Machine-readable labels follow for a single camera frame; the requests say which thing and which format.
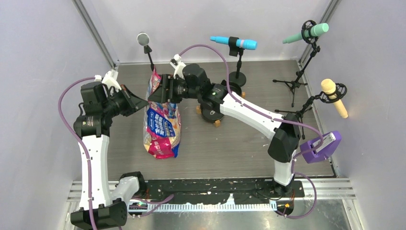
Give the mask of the colourful pet food bag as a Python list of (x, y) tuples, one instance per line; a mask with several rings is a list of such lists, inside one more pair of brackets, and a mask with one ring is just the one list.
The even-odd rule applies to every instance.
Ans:
[(177, 104), (149, 101), (145, 108), (143, 135), (144, 147), (154, 158), (176, 158), (181, 137)]

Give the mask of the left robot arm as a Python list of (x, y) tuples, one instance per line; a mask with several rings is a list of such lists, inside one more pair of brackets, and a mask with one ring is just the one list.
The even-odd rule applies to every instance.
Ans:
[(83, 230), (121, 228), (126, 224), (129, 201), (142, 198), (147, 185), (141, 172), (121, 175), (114, 190), (108, 179), (108, 145), (113, 118), (130, 116), (147, 105), (125, 85), (90, 82), (82, 85), (81, 113), (74, 122), (82, 160), (82, 193), (70, 222)]

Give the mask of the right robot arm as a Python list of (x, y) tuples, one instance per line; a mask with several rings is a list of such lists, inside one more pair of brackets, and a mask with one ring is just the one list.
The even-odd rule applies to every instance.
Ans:
[(292, 192), (293, 157), (300, 140), (295, 115), (267, 111), (229, 91), (225, 85), (210, 82), (197, 64), (186, 65), (181, 75), (162, 75), (158, 87), (148, 97), (156, 103), (178, 104), (182, 99), (196, 99), (204, 108), (233, 117), (262, 133), (270, 140), (268, 154), (274, 160), (275, 194), (283, 197)]

